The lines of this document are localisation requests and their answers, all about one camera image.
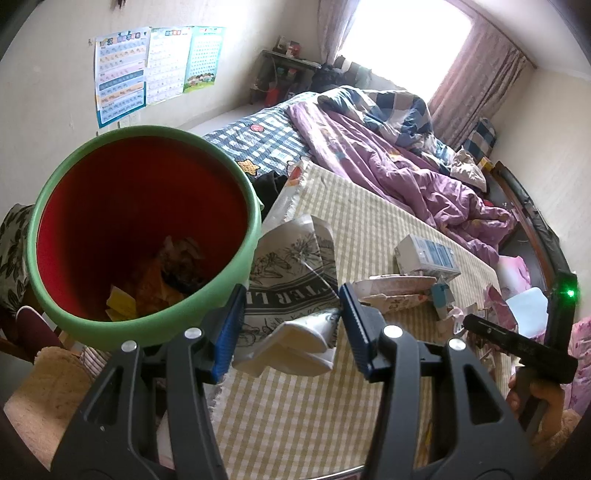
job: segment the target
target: green bucket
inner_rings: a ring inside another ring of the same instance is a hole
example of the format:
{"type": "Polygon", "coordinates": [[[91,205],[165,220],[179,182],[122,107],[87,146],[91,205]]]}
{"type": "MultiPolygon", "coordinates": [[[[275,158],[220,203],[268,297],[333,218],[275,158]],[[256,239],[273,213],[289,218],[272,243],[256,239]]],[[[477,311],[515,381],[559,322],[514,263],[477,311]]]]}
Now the green bucket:
{"type": "Polygon", "coordinates": [[[261,233],[251,182],[223,151],[167,127],[119,129],[80,147],[43,187],[27,239],[33,291],[49,318],[85,345],[111,350],[170,340],[248,285],[261,233]],[[193,238],[209,282],[185,300],[110,322],[106,299],[164,238],[193,238]]]}

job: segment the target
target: blue checkered quilt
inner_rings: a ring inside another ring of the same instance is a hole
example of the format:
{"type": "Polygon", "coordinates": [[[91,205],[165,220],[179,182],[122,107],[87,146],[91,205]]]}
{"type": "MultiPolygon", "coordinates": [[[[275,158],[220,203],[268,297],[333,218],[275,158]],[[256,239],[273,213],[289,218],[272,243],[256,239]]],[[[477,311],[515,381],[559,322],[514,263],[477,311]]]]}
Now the blue checkered quilt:
{"type": "Polygon", "coordinates": [[[288,165],[301,157],[313,159],[313,154],[285,109],[317,95],[301,93],[277,106],[243,117],[204,138],[233,158],[251,180],[272,170],[287,174],[288,165]]]}
{"type": "Polygon", "coordinates": [[[318,96],[323,109],[354,120],[393,146],[419,157],[429,154],[440,173],[449,175],[455,152],[433,134],[431,114],[425,101],[406,90],[359,90],[344,86],[318,96]]]}

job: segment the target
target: pink bedding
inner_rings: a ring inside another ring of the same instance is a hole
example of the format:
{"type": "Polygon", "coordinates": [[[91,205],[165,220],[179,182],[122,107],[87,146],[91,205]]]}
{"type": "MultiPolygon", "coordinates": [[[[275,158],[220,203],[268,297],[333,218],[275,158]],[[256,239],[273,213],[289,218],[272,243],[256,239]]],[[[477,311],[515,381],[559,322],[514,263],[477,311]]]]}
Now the pink bedding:
{"type": "Polygon", "coordinates": [[[564,388],[564,409],[582,416],[591,402],[591,317],[573,325],[569,354],[579,360],[579,367],[573,383],[564,388]]]}
{"type": "Polygon", "coordinates": [[[437,173],[416,155],[401,151],[363,125],[313,102],[287,112],[322,167],[374,192],[438,229],[494,267],[498,244],[514,220],[487,207],[460,181],[437,173]]]}

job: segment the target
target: purple blanket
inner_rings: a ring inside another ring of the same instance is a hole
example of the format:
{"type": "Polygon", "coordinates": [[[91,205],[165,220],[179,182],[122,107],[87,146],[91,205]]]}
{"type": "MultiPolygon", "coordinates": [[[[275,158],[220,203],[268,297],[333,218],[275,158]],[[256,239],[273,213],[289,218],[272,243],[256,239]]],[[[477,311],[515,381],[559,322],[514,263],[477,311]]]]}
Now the purple blanket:
{"type": "Polygon", "coordinates": [[[320,166],[406,210],[496,266],[498,244],[514,224],[506,210],[485,206],[460,181],[433,171],[428,162],[394,148],[347,117],[325,112],[313,102],[296,103],[287,112],[320,166]]]}

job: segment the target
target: white wall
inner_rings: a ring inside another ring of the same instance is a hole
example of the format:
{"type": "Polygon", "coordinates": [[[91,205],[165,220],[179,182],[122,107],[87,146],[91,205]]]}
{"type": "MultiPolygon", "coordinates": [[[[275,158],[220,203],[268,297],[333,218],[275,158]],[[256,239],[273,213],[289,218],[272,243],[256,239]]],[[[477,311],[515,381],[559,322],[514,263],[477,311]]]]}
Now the white wall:
{"type": "Polygon", "coordinates": [[[484,15],[541,68],[591,79],[591,65],[548,0],[459,0],[484,15]]]}
{"type": "Polygon", "coordinates": [[[537,70],[491,155],[515,174],[560,237],[591,315],[591,82],[537,70]]]}
{"type": "Polygon", "coordinates": [[[290,2],[285,11],[281,35],[300,43],[303,59],[322,63],[318,42],[318,0],[290,2]]]}
{"type": "Polygon", "coordinates": [[[134,27],[227,27],[216,84],[139,113],[139,122],[192,127],[245,103],[261,49],[280,34],[288,0],[45,0],[0,62],[0,220],[33,203],[73,150],[97,133],[89,39],[134,27]]]}

